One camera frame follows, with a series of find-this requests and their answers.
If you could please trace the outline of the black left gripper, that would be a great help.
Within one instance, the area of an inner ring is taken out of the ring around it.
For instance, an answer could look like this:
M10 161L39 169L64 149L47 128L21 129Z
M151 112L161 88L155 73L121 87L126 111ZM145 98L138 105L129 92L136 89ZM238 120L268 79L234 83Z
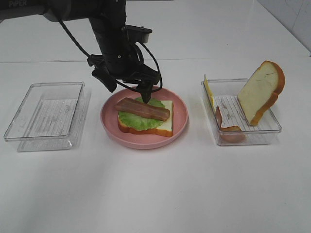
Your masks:
M91 27L102 52L87 59L90 66L95 66L92 76L111 93L117 88L116 80L137 83L136 90L143 102L148 103L153 85L160 81L160 72L144 64L137 43L129 41L126 25L117 29L106 24L91 24Z

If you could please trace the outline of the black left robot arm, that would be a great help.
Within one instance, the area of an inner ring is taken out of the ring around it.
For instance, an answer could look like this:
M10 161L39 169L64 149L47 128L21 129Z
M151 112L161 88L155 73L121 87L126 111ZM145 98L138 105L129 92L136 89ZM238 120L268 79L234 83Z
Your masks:
M153 92L163 86L160 69L153 70L144 63L137 44L145 45L151 29L126 24L124 0L2 0L1 20L42 15L58 22L78 49L94 67L92 76L110 92L117 85L140 93L147 103ZM65 21L87 18L90 22L100 55L89 54L64 24Z

